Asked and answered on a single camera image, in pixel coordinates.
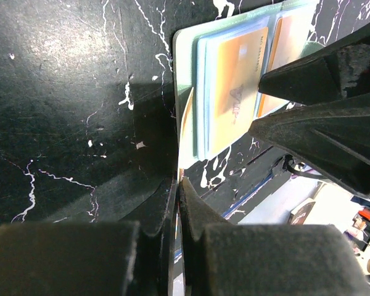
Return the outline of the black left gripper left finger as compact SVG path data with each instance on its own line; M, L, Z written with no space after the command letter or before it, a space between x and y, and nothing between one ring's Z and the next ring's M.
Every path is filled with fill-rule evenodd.
M0 226L0 295L171 295L177 188L116 222Z

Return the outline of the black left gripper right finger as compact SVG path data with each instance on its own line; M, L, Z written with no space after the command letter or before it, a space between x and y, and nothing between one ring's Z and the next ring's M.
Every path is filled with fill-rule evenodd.
M179 184L186 295L370 295L333 226L234 225Z

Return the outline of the orange credit card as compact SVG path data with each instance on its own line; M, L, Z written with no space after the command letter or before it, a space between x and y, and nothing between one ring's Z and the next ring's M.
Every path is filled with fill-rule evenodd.
M308 35L310 16L305 12L292 12L278 17L268 60L267 72L297 60ZM267 94L262 94L257 118L276 111L289 101Z
M206 158L211 159L241 138L253 120L268 37L268 27L254 27L217 45L210 98Z
M194 163L194 135L193 135L193 104L194 88L188 94L184 112L181 118L179 134L179 155L178 155L178 181L181 181L185 169Z

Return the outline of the mint green card holder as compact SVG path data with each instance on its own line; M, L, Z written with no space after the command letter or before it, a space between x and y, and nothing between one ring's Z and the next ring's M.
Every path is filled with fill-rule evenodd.
M261 68L261 78L267 72L278 17L286 13L305 12L310 16L308 25L309 33L317 4L316 1L282 1L271 3L232 17L184 28L175 33L173 38L173 66L178 143L181 118L189 91L191 88L194 88L192 104L194 135L193 164L204 160L216 160L219 155L211 159L206 158L205 155L210 112L212 109L210 88L216 70L216 62L213 59L217 57L218 43L244 33L250 28L267 26L268 37L266 39L265 54ZM299 58L311 54L319 48L319 44L313 44L308 41L307 35L303 51ZM257 113L262 95L258 90L259 80L257 82L257 99L252 122L259 119L257 118Z

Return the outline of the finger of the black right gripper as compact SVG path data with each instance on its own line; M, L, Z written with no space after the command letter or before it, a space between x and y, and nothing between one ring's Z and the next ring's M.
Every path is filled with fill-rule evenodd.
M249 133L370 196L370 93L273 113L255 120Z
M370 23L264 74L258 90L303 105L347 99L370 103Z

